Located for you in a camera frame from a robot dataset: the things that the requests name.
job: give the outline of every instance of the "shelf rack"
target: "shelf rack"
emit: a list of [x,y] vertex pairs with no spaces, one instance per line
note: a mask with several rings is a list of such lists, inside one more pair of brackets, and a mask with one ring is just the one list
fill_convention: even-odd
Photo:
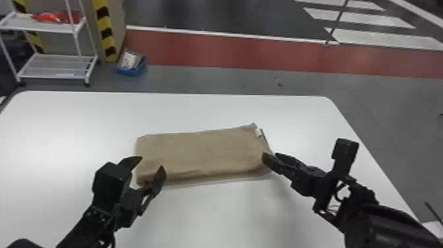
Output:
[[[10,3],[11,7],[15,9],[12,1],[10,1]],[[30,42],[29,37],[26,36],[32,46],[32,49],[34,50],[34,54],[23,66],[23,68],[17,72],[17,69],[14,66],[11,56],[9,55],[0,34],[0,46],[6,55],[8,64],[11,67],[11,71],[14,73],[18,83],[22,82],[23,78],[60,78],[84,80],[85,86],[90,86],[89,78],[94,70],[94,67],[98,63],[98,56],[91,29],[88,24],[88,19],[86,18],[86,13],[84,11],[84,5],[82,0],[78,0],[83,17],[80,19],[78,24],[75,24],[73,21],[69,0],[65,0],[65,3],[67,12],[69,14],[70,23],[68,24],[38,22],[31,18],[32,15],[17,13],[15,11],[9,13],[0,21],[0,30],[72,34],[74,38],[77,55],[50,55],[38,53],[34,44]],[[88,30],[92,49],[94,50],[94,56],[82,55],[80,44],[78,42],[78,34],[84,26],[86,26]]]

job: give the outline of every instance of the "white line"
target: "white line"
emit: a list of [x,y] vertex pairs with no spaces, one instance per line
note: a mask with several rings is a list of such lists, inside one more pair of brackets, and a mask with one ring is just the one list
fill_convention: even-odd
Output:
[[376,11],[384,11],[384,9],[378,5],[376,5],[375,3],[372,2],[366,2],[366,1],[353,1],[350,0],[347,3],[348,7],[353,7],[353,8],[360,8],[360,9],[373,9]]
[[[325,40],[305,39],[305,38],[258,36],[254,34],[232,34],[232,33],[223,33],[223,32],[196,31],[196,30],[186,30],[186,29],[154,28],[154,27],[135,26],[135,25],[127,25],[127,30],[154,31],[154,32],[166,32],[166,33],[175,33],[175,34],[200,34],[206,36],[222,36],[222,37],[245,38],[245,39],[256,39],[256,40],[277,40],[281,42],[306,42],[306,43],[317,43],[317,44],[323,44],[325,42]],[[330,42],[329,44],[339,45],[338,42],[334,41]]]
[[441,18],[429,13],[428,11],[424,11],[424,10],[418,8],[417,6],[415,6],[411,3],[408,3],[407,1],[404,1],[404,0],[389,0],[389,1],[397,4],[400,7],[403,7],[404,9],[407,9],[408,11],[411,11],[412,13],[415,13],[416,15],[419,15],[422,18],[443,28],[443,20]]
[[443,51],[443,44],[432,37],[388,34],[381,32],[336,29],[334,38],[340,43],[400,47]]
[[[328,11],[324,9],[312,9],[304,8],[308,14],[310,14],[315,19],[320,20],[337,20],[339,11]],[[359,13],[344,12],[340,18],[340,22],[354,22],[363,23],[370,25],[381,25],[381,26],[395,26],[402,28],[415,28],[409,23],[398,17],[383,16],[383,15],[368,15]]]
[[[294,0],[301,3],[316,3],[321,5],[334,5],[343,6],[345,0]],[[372,9],[376,11],[384,11],[384,9],[375,3],[366,1],[350,0],[347,4],[348,7],[359,8],[359,9]]]

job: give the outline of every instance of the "folded towel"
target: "folded towel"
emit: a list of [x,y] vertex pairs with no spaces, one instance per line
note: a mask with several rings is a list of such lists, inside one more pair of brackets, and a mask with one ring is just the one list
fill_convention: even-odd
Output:
[[251,125],[145,135],[137,139],[136,181],[144,185],[164,166],[170,183],[232,179],[266,173],[261,155],[270,152],[261,129]]

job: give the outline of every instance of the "yellow and black striped pole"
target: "yellow and black striped pole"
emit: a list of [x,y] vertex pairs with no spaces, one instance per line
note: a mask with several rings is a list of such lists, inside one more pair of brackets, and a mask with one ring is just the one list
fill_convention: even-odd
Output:
[[[28,11],[26,10],[26,2],[25,0],[13,0],[15,9],[20,12],[26,14]],[[34,45],[38,53],[45,53],[45,49],[43,47],[42,39],[38,36],[36,32],[26,32],[28,39]]]
[[93,0],[94,10],[96,12],[97,27],[102,41],[102,49],[105,53],[106,62],[117,61],[117,48],[112,32],[112,21],[109,16],[107,0]]

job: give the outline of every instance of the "tabletop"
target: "tabletop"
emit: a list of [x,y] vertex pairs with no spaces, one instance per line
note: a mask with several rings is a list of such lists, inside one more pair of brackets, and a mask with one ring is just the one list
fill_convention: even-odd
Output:
[[[351,175],[413,216],[333,102],[316,96],[22,92],[0,113],[0,247],[54,247],[92,200],[94,172],[134,154],[136,138],[256,123],[275,152],[326,171],[337,138],[360,143]],[[312,199],[285,178],[166,187],[117,247],[344,247]]]

